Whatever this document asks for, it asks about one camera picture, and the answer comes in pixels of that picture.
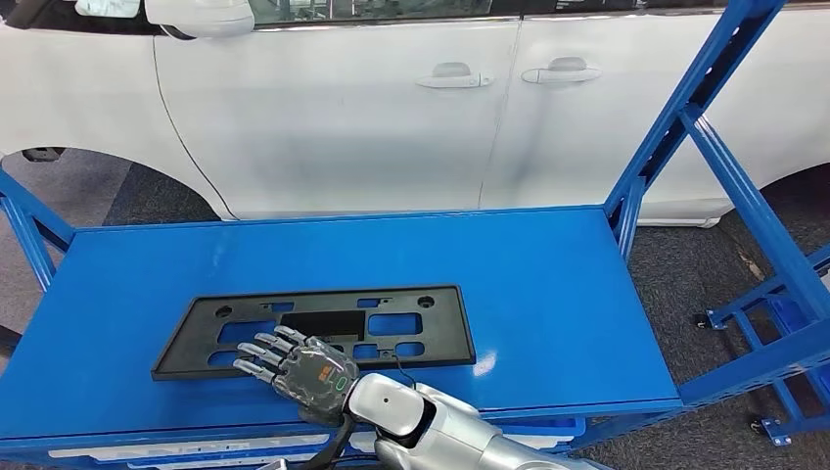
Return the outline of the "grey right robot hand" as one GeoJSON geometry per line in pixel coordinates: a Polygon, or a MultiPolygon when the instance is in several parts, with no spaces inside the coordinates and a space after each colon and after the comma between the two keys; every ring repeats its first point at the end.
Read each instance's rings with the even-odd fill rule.
{"type": "Polygon", "coordinates": [[[330,427],[346,421],[346,401],[359,379],[357,363],[315,336],[285,325],[237,345],[233,366],[294,401],[302,420],[330,427]]]}

